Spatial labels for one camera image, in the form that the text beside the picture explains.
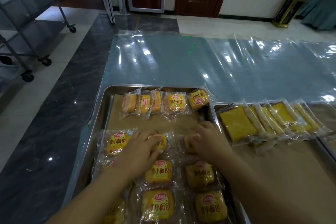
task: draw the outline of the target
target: rolling rack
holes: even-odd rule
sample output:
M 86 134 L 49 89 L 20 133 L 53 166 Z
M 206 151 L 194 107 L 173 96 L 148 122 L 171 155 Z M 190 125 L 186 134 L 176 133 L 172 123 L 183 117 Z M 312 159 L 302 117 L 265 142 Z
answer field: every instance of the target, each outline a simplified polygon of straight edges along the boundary
M 64 22 L 35 19 L 55 2 Z M 43 55 L 43 48 L 63 30 L 64 24 L 70 32 L 76 32 L 75 25 L 69 24 L 58 0 L 0 2 L 0 29 L 17 31 L 10 39 L 5 39 L 0 34 L 0 96 L 18 76 L 25 82 L 34 80 L 32 70 L 25 62 L 26 58 L 35 57 L 43 65 L 51 65 L 49 56 Z M 13 62 L 7 56 L 15 57 L 17 62 Z

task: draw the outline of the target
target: red oval logo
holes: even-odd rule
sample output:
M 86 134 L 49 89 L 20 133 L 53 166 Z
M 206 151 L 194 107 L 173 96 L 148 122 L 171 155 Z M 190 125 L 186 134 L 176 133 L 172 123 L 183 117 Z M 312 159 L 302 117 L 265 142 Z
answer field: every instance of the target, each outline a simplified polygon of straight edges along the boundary
M 154 200 L 157 202 L 161 202 L 166 199 L 166 193 L 159 193 L 154 196 Z
M 205 161 L 199 161 L 196 163 L 196 167 L 204 167 L 206 165 Z
M 157 166 L 163 166 L 163 165 L 165 165 L 166 164 L 166 162 L 164 161 L 164 160 L 159 160 L 159 161 L 156 161 L 155 162 L 155 165 L 157 165 Z
M 115 137 L 115 138 L 119 138 L 119 137 L 122 137 L 124 135 L 124 133 L 115 133 L 114 135 L 113 135 L 113 137 Z
M 147 104 L 147 99 L 146 98 L 144 98 L 143 100 L 142 100 L 142 106 L 146 106 L 146 104 Z
M 199 99 L 197 99 L 196 101 L 195 101 L 195 104 L 200 104 L 200 103 L 202 103 L 202 101 L 203 101 L 203 98 L 199 98 Z
M 213 201 L 213 195 L 205 195 L 203 197 L 203 202 L 206 203 L 206 204 L 209 204 Z

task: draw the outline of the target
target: black wheel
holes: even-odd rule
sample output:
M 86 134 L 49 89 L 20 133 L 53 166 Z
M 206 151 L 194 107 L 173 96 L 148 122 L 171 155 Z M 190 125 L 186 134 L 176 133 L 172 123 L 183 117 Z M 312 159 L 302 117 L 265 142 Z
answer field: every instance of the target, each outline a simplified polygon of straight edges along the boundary
M 31 72 L 24 72 L 21 76 L 25 82 L 31 82 L 34 80 L 34 76 L 31 74 Z
M 10 57 L 7 56 L 0 56 L 0 62 L 5 65 L 12 65 L 13 61 Z
M 45 66 L 50 66 L 51 65 L 51 59 L 42 59 L 41 63 Z
M 76 31 L 77 31 L 74 26 L 70 26 L 69 30 L 70 30 L 71 33 L 76 33 Z

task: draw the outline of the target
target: right hand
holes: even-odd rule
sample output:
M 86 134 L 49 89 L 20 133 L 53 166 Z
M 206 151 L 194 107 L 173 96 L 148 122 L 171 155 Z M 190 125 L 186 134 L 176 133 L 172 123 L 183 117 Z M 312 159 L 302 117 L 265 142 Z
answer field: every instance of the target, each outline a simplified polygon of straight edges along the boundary
M 216 124 L 209 121 L 201 122 L 191 128 L 199 133 L 201 139 L 189 138 L 189 143 L 195 148 L 197 154 L 206 162 L 218 166 L 223 160 L 233 157 L 228 140 L 219 131 Z

